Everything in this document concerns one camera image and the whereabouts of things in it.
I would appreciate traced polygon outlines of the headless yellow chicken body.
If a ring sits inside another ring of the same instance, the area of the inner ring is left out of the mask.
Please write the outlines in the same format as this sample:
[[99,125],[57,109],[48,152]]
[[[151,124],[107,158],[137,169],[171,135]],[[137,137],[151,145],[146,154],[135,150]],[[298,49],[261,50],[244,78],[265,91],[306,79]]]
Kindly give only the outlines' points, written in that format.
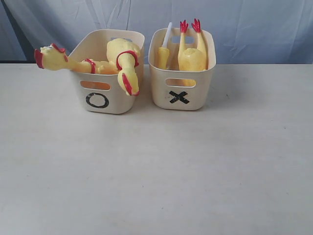
[[189,24],[180,21],[180,41],[178,51],[178,65],[180,71],[204,71],[207,70],[207,49],[205,40],[202,36],[201,22],[194,18],[191,23],[192,28],[197,34],[197,47],[186,47],[185,37]]

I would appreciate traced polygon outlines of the large yellow rubber chicken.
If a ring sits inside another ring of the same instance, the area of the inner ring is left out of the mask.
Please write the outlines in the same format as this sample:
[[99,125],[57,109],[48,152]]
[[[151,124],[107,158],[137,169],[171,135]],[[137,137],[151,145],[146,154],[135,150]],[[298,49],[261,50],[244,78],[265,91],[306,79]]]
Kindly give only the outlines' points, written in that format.
[[51,71],[67,69],[90,74],[118,74],[122,70],[117,56],[111,61],[95,61],[87,58],[77,62],[66,55],[64,48],[59,48],[55,43],[35,49],[34,57],[39,68]]

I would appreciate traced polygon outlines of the small yellow rubber chicken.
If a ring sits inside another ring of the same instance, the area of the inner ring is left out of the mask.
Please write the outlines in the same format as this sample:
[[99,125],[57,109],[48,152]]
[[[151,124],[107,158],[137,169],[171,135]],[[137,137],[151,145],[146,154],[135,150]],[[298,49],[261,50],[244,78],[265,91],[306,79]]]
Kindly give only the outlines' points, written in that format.
[[135,68],[139,66],[140,48],[124,38],[107,43],[107,59],[118,70],[117,81],[128,96],[139,95],[139,81]]

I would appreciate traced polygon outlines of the white backdrop cloth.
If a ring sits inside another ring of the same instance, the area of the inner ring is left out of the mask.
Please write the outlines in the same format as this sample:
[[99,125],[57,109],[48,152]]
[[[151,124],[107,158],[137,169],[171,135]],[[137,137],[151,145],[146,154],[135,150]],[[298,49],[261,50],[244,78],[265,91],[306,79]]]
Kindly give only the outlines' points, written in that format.
[[35,48],[67,51],[97,29],[142,33],[145,47],[168,23],[201,21],[215,42],[219,64],[310,64],[310,0],[3,0],[0,59],[32,61]]

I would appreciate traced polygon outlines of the cream bin with O mark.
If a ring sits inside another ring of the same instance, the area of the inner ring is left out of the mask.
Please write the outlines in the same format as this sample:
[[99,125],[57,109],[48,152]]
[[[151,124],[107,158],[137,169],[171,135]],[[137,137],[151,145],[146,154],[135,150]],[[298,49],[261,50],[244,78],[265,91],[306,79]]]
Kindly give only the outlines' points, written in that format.
[[[143,34],[135,31],[100,29],[89,33],[72,51],[70,58],[81,62],[90,58],[108,61],[107,43],[116,38],[124,38],[140,48],[139,66],[135,68],[139,87],[143,79],[144,41]],[[136,96],[128,96],[119,86],[117,74],[90,74],[69,71],[79,103],[91,112],[122,114],[129,111]]]

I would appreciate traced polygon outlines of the broken chicken head with squeaker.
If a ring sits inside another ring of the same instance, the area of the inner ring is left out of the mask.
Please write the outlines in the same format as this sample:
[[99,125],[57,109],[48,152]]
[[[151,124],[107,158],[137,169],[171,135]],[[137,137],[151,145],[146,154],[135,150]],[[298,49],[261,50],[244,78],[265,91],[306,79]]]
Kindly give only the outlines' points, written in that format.
[[161,45],[161,47],[159,47],[157,49],[157,56],[158,56],[157,67],[159,69],[162,69],[162,70],[167,69],[167,62],[168,62],[168,58],[170,55],[170,51],[167,47],[167,44],[169,41],[171,30],[172,30],[172,22],[169,22],[168,27],[166,29],[166,33],[165,33],[164,38],[163,38],[162,45]]

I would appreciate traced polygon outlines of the cream bin with X mark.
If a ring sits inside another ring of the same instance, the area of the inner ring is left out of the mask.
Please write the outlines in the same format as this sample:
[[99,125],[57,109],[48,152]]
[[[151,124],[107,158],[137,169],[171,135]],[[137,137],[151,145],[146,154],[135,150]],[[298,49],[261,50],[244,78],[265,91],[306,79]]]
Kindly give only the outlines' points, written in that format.
[[212,35],[203,30],[202,36],[207,49],[207,70],[179,71],[178,52],[179,43],[173,43],[172,37],[180,37],[180,29],[172,28],[167,43],[170,55],[167,62],[168,69],[158,68],[157,49],[161,47],[166,28],[157,30],[151,40],[148,62],[150,65],[152,96],[155,105],[171,110],[197,110],[201,108],[207,98],[213,70],[216,65],[215,44]]

